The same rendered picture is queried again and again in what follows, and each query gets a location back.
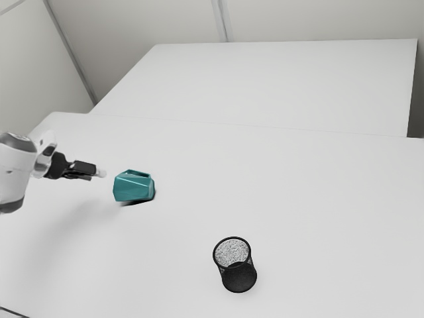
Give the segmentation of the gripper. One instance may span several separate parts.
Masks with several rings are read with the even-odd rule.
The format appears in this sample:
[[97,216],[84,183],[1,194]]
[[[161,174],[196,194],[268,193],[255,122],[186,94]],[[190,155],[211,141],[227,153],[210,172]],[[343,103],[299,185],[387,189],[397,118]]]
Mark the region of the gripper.
[[51,163],[45,178],[57,180],[66,178],[69,180],[91,181],[92,177],[105,177],[106,171],[98,168],[95,164],[76,160],[68,162],[61,152],[55,152],[52,155]]

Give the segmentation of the teal faceted mug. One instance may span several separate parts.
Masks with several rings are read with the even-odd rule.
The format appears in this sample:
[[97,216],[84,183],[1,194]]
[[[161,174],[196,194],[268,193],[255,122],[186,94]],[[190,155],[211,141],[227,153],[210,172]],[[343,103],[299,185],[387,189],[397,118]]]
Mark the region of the teal faceted mug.
[[117,202],[151,201],[155,193],[154,180],[150,174],[126,170],[115,176],[113,196]]

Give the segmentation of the black mesh pen holder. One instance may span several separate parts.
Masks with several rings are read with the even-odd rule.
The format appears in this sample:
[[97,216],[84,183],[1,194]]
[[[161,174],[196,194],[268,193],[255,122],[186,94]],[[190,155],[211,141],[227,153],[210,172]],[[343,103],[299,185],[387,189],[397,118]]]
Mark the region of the black mesh pen holder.
[[221,275],[223,286],[233,293],[250,290],[257,281],[249,243],[241,237],[220,240],[213,249],[213,261]]

